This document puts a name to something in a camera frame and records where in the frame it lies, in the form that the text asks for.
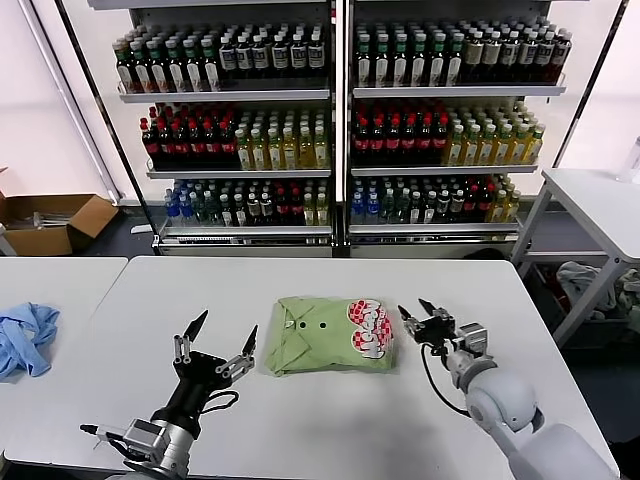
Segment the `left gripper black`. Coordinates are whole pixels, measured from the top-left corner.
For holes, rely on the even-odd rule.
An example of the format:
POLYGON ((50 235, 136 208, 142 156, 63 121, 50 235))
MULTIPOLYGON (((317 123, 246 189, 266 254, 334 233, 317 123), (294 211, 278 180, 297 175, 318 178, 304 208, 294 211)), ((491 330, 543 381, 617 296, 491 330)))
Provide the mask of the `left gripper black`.
POLYGON ((199 418, 210 395, 224 390, 226 379, 239 380, 255 366, 258 325, 253 327, 241 353, 230 360, 197 351, 191 353, 191 345, 207 316, 208 311, 204 310, 189 323, 182 335, 174 336, 173 364, 179 383, 167 404, 150 417, 151 421, 165 421, 189 434, 201 433, 199 418))

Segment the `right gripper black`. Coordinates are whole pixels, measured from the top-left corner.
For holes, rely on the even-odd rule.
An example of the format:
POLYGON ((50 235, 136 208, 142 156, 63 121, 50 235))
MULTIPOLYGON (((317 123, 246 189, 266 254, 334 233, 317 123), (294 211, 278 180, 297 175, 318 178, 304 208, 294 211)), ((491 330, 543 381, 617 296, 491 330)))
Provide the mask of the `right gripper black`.
POLYGON ((422 298, 419 298, 418 302, 430 318, 418 322, 408 310, 401 305, 398 306, 404 329, 411 337, 416 336, 417 343, 442 347, 447 340, 456 337, 455 320, 449 316, 445 308, 436 307, 422 298))

